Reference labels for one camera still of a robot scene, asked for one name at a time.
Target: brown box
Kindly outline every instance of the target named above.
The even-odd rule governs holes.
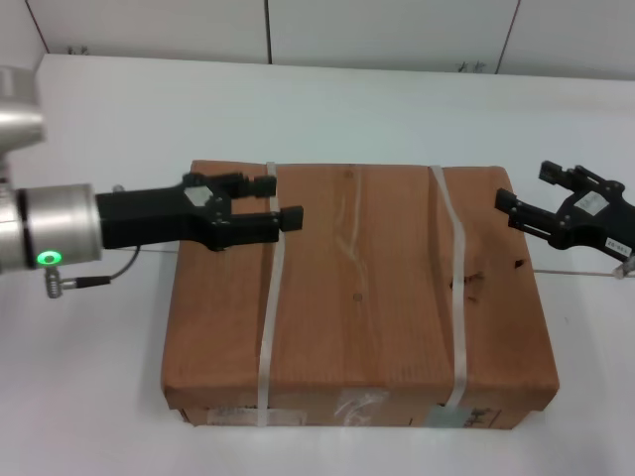
[[[196,162],[208,175],[263,165]],[[500,168],[444,169],[465,229],[467,390],[473,427],[511,428],[559,382],[525,238],[494,209]],[[278,166],[287,234],[273,344],[271,424],[421,426],[453,385],[452,227],[432,172]],[[234,213],[268,210],[234,200]],[[184,242],[163,361],[171,409],[193,424],[254,424],[274,245],[211,253]]]

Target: white wall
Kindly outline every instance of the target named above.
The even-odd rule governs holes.
[[[516,0],[269,0],[275,64],[494,72]]]
[[[501,73],[635,79],[633,0],[523,0]]]
[[[35,69],[43,54],[24,0],[0,0],[0,64]]]
[[[267,62],[263,0],[30,0],[51,53]]]

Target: white table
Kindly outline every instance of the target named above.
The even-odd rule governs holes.
[[[628,83],[46,57],[40,84],[50,140],[11,158],[23,186],[158,186],[193,159],[494,164],[554,207],[565,193],[536,179],[540,160],[626,183],[633,167],[617,159]],[[614,266],[539,240],[531,254],[537,268]],[[0,474],[632,474],[633,280],[537,274],[562,388],[513,431],[192,428],[160,391],[175,264],[174,247],[149,250],[112,286],[58,300],[40,273],[0,277]]]

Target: green indicator light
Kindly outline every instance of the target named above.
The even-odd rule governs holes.
[[[43,251],[38,255],[38,263],[42,266],[56,265],[62,260],[62,255],[57,251]]]

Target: white strap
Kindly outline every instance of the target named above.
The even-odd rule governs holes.
[[[276,176],[276,164],[267,163],[267,174]],[[280,211],[278,196],[269,198],[269,211]],[[265,310],[265,323],[260,343],[260,364],[258,367],[258,426],[267,426],[269,420],[269,376],[271,373],[271,352],[273,349],[274,333],[276,331],[276,313],[278,311],[278,297],[280,295],[280,281],[285,264],[285,234],[279,232],[278,243],[274,249],[274,260],[271,267],[269,293]]]
[[[439,166],[431,166],[444,197],[447,214],[454,231],[454,256],[452,258],[452,334],[454,345],[454,387],[445,403],[448,410],[455,409],[465,393],[467,386],[467,351],[465,349],[465,309],[463,306],[464,266],[465,266],[465,231],[452,203],[449,199],[444,170]]]

